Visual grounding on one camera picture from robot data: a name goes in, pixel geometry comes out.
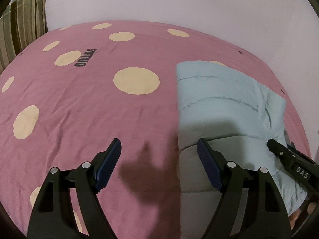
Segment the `person's right hand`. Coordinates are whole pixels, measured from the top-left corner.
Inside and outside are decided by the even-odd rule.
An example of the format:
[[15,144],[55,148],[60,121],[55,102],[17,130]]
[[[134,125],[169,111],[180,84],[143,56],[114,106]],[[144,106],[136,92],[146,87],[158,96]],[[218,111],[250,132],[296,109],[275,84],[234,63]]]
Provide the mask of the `person's right hand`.
[[305,203],[289,216],[291,229],[298,229],[305,223],[317,207],[316,202]]

